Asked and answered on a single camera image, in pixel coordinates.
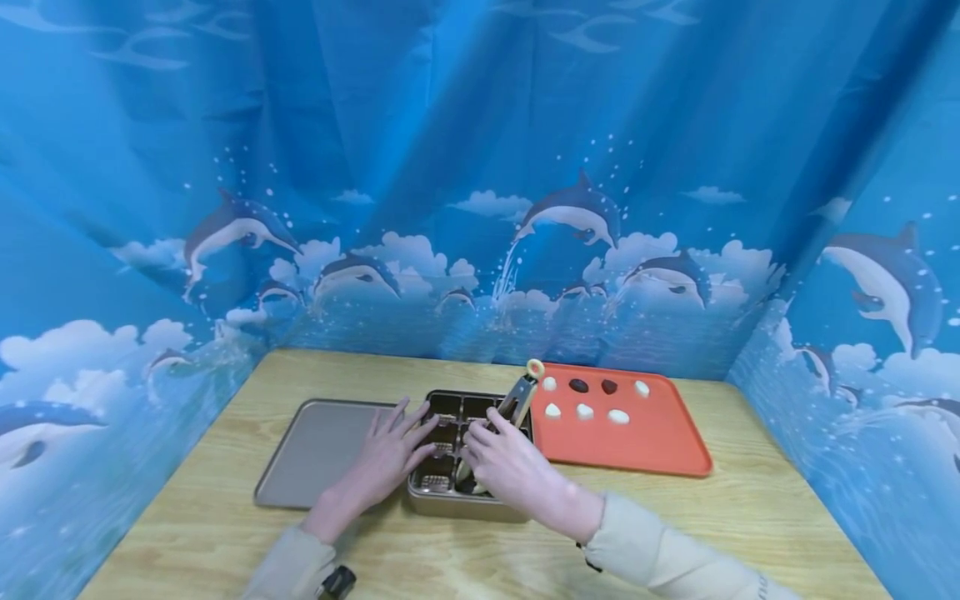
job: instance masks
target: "sleeve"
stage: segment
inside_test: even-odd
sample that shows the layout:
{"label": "sleeve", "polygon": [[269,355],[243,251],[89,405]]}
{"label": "sleeve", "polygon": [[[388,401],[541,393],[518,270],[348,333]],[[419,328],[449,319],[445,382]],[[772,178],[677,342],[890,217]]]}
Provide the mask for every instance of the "sleeve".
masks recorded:
{"label": "sleeve", "polygon": [[299,527],[283,532],[254,572],[241,600],[317,600],[336,568],[336,551]]}
{"label": "sleeve", "polygon": [[669,600],[800,600],[740,561],[667,527],[626,498],[605,495],[588,563]]}

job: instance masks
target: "tongs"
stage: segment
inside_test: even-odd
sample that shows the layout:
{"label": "tongs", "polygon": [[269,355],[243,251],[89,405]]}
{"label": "tongs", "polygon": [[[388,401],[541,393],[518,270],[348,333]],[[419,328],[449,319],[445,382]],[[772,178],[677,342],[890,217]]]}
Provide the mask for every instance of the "tongs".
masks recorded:
{"label": "tongs", "polygon": [[[537,389],[537,384],[540,383],[540,379],[545,372],[546,368],[541,361],[536,358],[528,360],[527,372],[520,376],[514,384],[513,389],[511,389],[497,405],[496,411],[514,427],[520,427],[527,413],[530,412],[530,404],[534,398],[534,391]],[[491,422],[487,423],[486,429],[493,433],[498,433],[496,427]],[[469,467],[466,461],[461,460],[460,465],[457,467],[457,472],[454,475],[454,481],[458,485],[462,484],[472,474],[473,469]],[[486,490],[486,488],[477,483],[470,493],[479,494]]]}

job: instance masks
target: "blue curtain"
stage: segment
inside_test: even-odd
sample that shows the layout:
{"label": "blue curtain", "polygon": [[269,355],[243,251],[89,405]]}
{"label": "blue curtain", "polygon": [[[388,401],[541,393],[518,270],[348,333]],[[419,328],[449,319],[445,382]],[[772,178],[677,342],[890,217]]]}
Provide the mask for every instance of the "blue curtain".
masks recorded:
{"label": "blue curtain", "polygon": [[4,600],[290,346],[727,379],[952,598],[957,4],[0,0]]}

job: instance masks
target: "finger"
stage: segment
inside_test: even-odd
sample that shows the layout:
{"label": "finger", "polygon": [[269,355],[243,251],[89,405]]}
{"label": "finger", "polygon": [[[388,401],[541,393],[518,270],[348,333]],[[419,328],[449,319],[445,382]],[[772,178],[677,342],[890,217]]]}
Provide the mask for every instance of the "finger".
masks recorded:
{"label": "finger", "polygon": [[380,426],[377,428],[377,435],[383,435],[385,433],[390,433],[394,430],[396,422],[403,418],[404,411],[407,410],[407,404],[410,403],[410,397],[404,396],[403,400],[398,402],[394,409],[390,411],[390,416],[383,420],[380,423]]}
{"label": "finger", "polygon": [[479,420],[472,422],[467,428],[467,431],[480,445],[493,445],[496,443],[496,434],[490,429],[487,429]]}
{"label": "finger", "polygon": [[477,456],[476,452],[473,451],[473,448],[465,444],[460,448],[460,458],[467,463],[467,466],[476,469],[480,464],[480,457]]}
{"label": "finger", "polygon": [[426,423],[417,427],[413,432],[407,437],[403,438],[403,443],[406,444],[411,450],[416,448],[420,443],[426,439],[430,432],[437,428],[437,423],[440,422],[440,415],[434,415]]}
{"label": "finger", "polygon": [[407,432],[413,429],[414,425],[423,419],[428,410],[430,410],[430,404],[427,402],[421,404],[420,408],[414,411],[412,415],[403,420],[403,423],[399,425],[399,427],[396,429],[396,436],[398,438],[402,438],[403,436],[407,435]]}
{"label": "finger", "polygon": [[403,466],[404,476],[414,472],[414,469],[419,467],[420,463],[426,460],[426,457],[430,456],[436,451],[437,451],[436,444],[422,445],[421,447],[414,450],[410,454],[410,458],[407,459],[407,464]]}
{"label": "finger", "polygon": [[370,421],[370,428],[367,430],[367,439],[369,440],[374,435],[376,435],[376,428],[380,424],[380,409],[373,409],[373,419]]}
{"label": "finger", "polygon": [[487,419],[493,423],[493,426],[496,427],[496,430],[504,435],[513,435],[513,431],[516,431],[514,427],[508,420],[503,418],[495,408],[490,407],[487,409]]}
{"label": "finger", "polygon": [[461,453],[461,454],[472,454],[472,455],[473,455],[473,458],[475,458],[477,461],[481,461],[481,460],[483,460],[484,456],[487,455],[487,448],[488,448],[488,447],[489,447],[489,446],[485,446],[485,445],[480,444],[479,442],[477,442],[477,439],[474,438],[474,437],[473,437],[473,434],[470,433],[470,431],[468,430],[467,433],[464,434],[464,443],[461,445],[461,452],[460,452],[460,453]]}

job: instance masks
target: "table surface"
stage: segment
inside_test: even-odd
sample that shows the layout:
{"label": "table surface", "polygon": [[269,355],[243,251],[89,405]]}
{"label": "table surface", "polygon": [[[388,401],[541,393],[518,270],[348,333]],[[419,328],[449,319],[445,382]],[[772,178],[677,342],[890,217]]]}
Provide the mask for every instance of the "table surface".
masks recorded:
{"label": "table surface", "polygon": [[[259,509],[252,491],[297,408],[311,397],[396,401],[435,389],[504,394],[522,369],[282,349],[268,355],[110,555],[81,600],[236,600],[301,512]],[[560,466],[631,497],[804,598],[889,598],[743,396],[676,380],[713,456],[707,479]],[[412,514],[399,498],[342,544],[359,579],[350,598],[647,598],[584,564],[537,523]]]}

